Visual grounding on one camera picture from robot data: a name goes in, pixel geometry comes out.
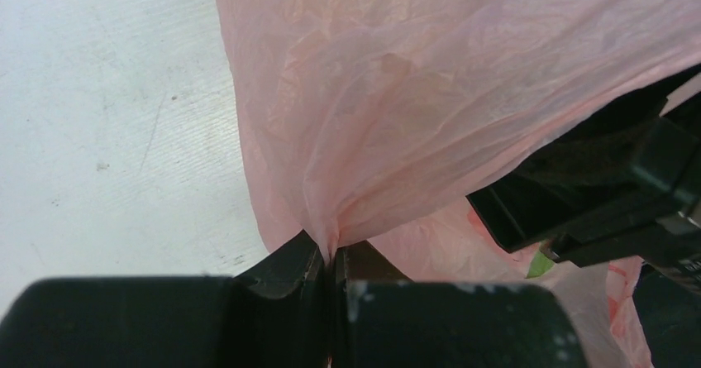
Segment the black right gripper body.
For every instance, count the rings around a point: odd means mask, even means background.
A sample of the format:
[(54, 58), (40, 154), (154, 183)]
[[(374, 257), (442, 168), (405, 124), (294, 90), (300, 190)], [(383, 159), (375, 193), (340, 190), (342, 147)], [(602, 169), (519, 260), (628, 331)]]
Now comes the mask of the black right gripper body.
[(700, 76), (694, 65), (614, 99), (468, 202), (504, 251), (579, 267), (641, 257), (700, 291)]

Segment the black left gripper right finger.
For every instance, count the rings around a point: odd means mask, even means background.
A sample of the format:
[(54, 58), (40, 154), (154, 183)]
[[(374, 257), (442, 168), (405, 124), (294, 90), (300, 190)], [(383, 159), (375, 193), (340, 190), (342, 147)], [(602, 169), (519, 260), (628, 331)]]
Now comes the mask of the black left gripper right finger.
[(368, 242), (336, 253), (335, 367), (585, 367), (556, 297), (528, 283), (415, 282)]

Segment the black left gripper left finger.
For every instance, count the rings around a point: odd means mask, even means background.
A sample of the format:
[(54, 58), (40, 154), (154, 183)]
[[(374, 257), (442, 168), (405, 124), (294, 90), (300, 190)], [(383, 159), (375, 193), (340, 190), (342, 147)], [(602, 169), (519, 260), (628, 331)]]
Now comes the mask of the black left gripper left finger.
[(299, 233), (240, 275), (44, 279), (1, 323), (4, 367), (323, 367), (323, 260)]

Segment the pink plastic bag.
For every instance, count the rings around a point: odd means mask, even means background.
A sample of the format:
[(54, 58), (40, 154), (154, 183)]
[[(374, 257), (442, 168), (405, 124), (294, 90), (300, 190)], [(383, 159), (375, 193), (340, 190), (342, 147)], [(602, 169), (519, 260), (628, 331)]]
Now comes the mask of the pink plastic bag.
[(700, 0), (216, 0), (263, 243), (526, 279), (467, 195), (700, 60)]

